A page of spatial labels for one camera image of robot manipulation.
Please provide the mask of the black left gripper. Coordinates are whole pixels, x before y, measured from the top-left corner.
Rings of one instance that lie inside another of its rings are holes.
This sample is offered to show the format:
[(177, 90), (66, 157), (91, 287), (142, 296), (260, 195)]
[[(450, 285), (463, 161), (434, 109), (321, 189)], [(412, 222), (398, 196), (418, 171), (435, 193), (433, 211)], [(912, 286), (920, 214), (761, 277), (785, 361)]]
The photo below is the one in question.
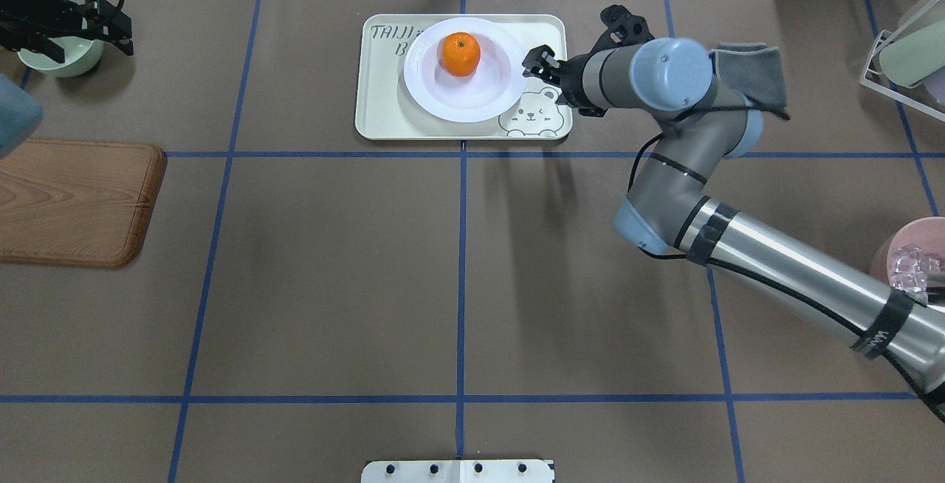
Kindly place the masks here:
[(52, 38), (102, 40), (127, 56), (134, 55), (133, 26), (123, 9), (127, 0), (2, 0), (2, 46), (43, 53), (64, 62), (63, 49)]

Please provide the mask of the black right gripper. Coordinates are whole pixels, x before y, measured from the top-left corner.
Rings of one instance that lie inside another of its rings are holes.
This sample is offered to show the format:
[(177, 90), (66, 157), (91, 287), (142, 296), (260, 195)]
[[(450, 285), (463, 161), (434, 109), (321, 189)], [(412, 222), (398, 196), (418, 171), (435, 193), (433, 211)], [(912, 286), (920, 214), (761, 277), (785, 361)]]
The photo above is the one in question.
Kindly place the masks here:
[[(564, 61), (556, 59), (550, 46), (541, 45), (530, 49), (522, 62), (524, 77), (549, 81), (549, 85), (558, 88), (557, 105), (577, 110), (583, 117), (604, 117), (612, 109), (611, 105), (604, 105), (603, 86), (598, 83), (605, 57), (615, 49), (638, 46), (654, 39), (647, 19), (633, 14), (624, 5), (605, 7), (599, 19), (605, 29), (590, 52)], [(597, 84), (587, 92), (585, 83), (591, 81)]]

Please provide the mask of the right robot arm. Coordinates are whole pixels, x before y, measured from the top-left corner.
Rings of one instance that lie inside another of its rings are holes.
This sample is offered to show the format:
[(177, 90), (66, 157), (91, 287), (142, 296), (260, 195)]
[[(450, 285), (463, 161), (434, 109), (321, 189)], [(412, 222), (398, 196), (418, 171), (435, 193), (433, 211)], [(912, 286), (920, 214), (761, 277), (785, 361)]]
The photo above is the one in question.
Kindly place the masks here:
[(741, 186), (773, 180), (750, 168), (766, 117), (789, 120), (782, 59), (763, 43), (657, 38), (642, 16), (614, 4), (587, 52), (539, 45), (522, 72), (586, 117), (628, 110), (657, 126), (632, 166), (612, 226), (651, 258), (682, 258), (746, 282), (797, 317), (835, 334), (866, 360), (886, 362), (943, 419), (943, 314), (886, 278), (852, 267), (780, 230), (772, 210), (741, 207)]

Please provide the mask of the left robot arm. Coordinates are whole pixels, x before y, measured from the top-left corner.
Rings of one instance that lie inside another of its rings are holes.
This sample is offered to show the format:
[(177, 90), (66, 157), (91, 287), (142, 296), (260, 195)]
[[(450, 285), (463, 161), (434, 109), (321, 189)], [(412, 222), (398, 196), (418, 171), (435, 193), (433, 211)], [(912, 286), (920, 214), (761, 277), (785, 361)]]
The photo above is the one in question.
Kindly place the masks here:
[(35, 72), (69, 78), (101, 59), (105, 44), (131, 57), (132, 20), (127, 0), (1, 0), (2, 49), (17, 53)]

